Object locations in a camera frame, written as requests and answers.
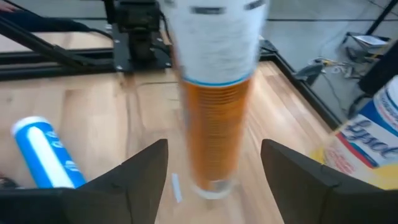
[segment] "blue stripe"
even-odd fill
[[[248,78],[250,78],[252,76],[252,72],[248,73],[247,75],[243,76],[242,78],[235,80],[235,81],[231,81],[231,82],[224,82],[224,83],[207,83],[207,82],[201,82],[198,80],[193,80],[190,78],[187,78],[186,76],[183,77],[183,79],[191,84],[194,85],[201,85],[201,86],[229,86],[229,85],[234,85],[237,83],[241,83],[245,80],[247,80]]]
[[[385,90],[385,91],[386,91],[387,99],[390,101],[390,103],[392,104],[394,109],[398,111],[398,106],[395,104],[394,100],[391,99],[390,93],[387,90]]]

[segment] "lysol label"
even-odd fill
[[[370,168],[398,162],[397,137],[361,114],[338,135],[348,150]]]

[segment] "blue and white can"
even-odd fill
[[[77,188],[86,183],[67,149],[45,118],[31,116],[11,129],[39,188]]]
[[[398,76],[312,157],[381,189],[398,189]]]

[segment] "small white object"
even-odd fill
[[[358,35],[354,36],[354,38],[364,42],[365,44],[372,45],[373,47],[382,47],[387,44],[386,41],[383,41],[381,39],[378,39],[370,35]]]
[[[177,203],[182,201],[182,195],[180,190],[180,182],[178,181],[178,174],[172,173],[172,185],[174,191],[174,197]]]
[[[11,128],[11,134],[15,136],[19,130],[21,130],[23,127],[33,124],[33,123],[39,123],[39,122],[44,122],[47,124],[50,124],[49,121],[47,121],[44,117],[41,116],[30,116],[27,118],[22,118],[19,121],[17,121]]]

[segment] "blue cylinder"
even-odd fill
[[[39,188],[77,188],[86,183],[45,118],[31,116],[21,119],[12,127],[11,134]]]

